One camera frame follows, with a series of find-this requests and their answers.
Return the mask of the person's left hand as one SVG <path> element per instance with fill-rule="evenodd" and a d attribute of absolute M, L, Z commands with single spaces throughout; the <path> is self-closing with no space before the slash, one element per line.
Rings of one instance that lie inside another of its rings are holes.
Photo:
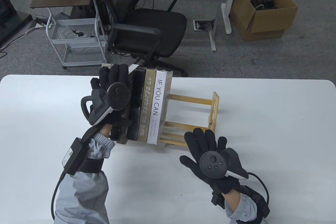
<path fill-rule="evenodd" d="M 121 82 L 128 85 L 129 80 L 129 66 L 127 64 L 114 64 L 111 68 L 102 67 L 99 70 L 98 78 L 92 78 L 91 88 L 99 90 L 100 94 L 104 95 L 108 88 L 116 82 Z M 123 118 L 126 109 L 113 111 L 109 113 L 102 123 L 105 125 L 100 130 L 102 135 L 108 136 L 113 127 L 126 127 L 129 125 L 129 119 Z"/>

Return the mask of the person's right hand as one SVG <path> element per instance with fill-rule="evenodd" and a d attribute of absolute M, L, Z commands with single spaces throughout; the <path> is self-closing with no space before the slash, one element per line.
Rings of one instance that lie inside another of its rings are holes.
<path fill-rule="evenodd" d="M 221 152 L 226 149 L 228 140 L 226 137 L 219 137 L 215 140 L 215 134 L 208 129 L 203 132 L 200 128 L 195 128 L 193 132 L 186 132 L 184 139 L 188 145 L 194 161 L 188 156 L 181 156 L 180 162 L 182 165 L 189 168 L 196 177 L 208 184 L 217 194 L 228 194 L 231 190 L 237 190 L 242 193 L 242 186 L 238 179 L 233 177 L 223 177 L 221 179 L 211 179 L 204 175 L 200 169 L 200 158 L 208 151 Z"/>

